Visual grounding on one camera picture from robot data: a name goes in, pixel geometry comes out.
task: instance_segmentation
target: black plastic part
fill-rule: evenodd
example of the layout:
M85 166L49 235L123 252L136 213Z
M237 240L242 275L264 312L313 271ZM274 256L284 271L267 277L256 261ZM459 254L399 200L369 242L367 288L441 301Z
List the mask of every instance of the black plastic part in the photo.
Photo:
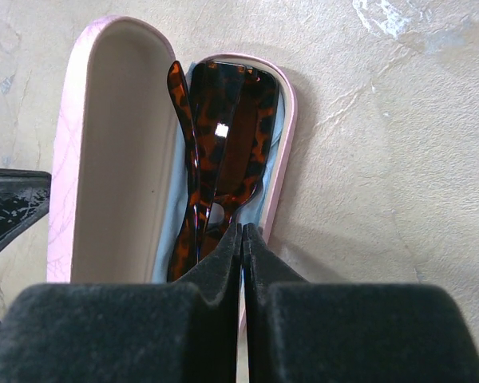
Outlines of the black plastic part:
M0 169L0 251L49 210L51 175Z
M0 381L234 382L240 227L180 281L40 285L0 327Z
M243 229L250 382L479 382L454 301L419 285L302 282Z

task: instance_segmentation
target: eyeglasses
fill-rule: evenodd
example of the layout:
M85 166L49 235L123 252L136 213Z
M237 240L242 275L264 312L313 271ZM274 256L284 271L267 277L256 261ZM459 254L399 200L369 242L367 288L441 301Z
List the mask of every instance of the eyeglasses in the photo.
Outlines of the eyeglasses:
M198 64L189 91L175 61L167 85L188 170L188 203L168 265L171 282L216 248L241 207L262 190L279 86L262 70L219 61ZM224 218L210 225L214 203Z

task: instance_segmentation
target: tortoiseshell pattern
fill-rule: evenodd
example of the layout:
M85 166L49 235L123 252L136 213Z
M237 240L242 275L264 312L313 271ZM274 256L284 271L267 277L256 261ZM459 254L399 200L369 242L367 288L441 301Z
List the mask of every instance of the tortoiseshell pattern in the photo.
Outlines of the tortoiseshell pattern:
M245 74L243 65L214 61L198 64L193 70L190 105L194 112L200 153L197 246L202 243L208 226L228 130L232 126Z
M196 129L193 124L189 104L188 86L183 69L175 61L167 76L168 93L176 110L183 131L185 164L188 170L188 204L183 224L168 263L168 280L173 281L194 267L199 260L200 248L197 246L197 228L200 204L200 161L196 142Z
M275 125L279 87L271 74L249 69L242 97L250 97L255 102L256 110L253 111L257 115L255 138L241 185L233 193L217 195L213 200L213 203L218 203L224 209L224 219L218 227L214 227L206 233L202 246L205 250L200 254L202 258L216 247L231 222L240 212L240 208L252 199L261 189L259 186L262 186Z

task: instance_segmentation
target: nose pad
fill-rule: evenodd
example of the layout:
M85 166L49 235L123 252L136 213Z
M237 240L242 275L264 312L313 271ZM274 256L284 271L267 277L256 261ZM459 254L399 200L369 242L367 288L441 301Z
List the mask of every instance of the nose pad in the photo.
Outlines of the nose pad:
M211 228L220 225L224 221L224 217L224 208L218 203L214 203L211 206L211 212L209 213L208 227Z

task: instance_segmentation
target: blue cloth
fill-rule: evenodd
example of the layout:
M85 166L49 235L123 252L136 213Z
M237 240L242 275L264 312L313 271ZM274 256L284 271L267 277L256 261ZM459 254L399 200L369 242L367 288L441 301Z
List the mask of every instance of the blue cloth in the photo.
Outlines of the blue cloth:
M190 66L191 73L195 64ZM190 76L187 75L188 83L190 83ZM256 195L249 203L241 208L238 215L238 222L242 224L254 223L259 224L261 213L263 211L264 200L267 194L267 185L275 166L275 159L279 149L280 137L282 136L282 129L285 117L285 109L282 93L279 94L279 103L277 105L277 114L275 115L275 127L273 130L273 137L271 141L270 154L268 155L266 171L263 176L263 190ZM181 224L184 219L184 211L188 202L188 185L187 185L187 170L184 165L184 138L181 127L178 125L176 133L176 144L174 148L174 159L172 164L172 176L168 189L167 209L165 210L165 217L163 227L161 228L160 241L156 250L156 260L154 262L154 271L152 273L152 281L154 283L163 283L167 281L167 269L172 248L176 241Z

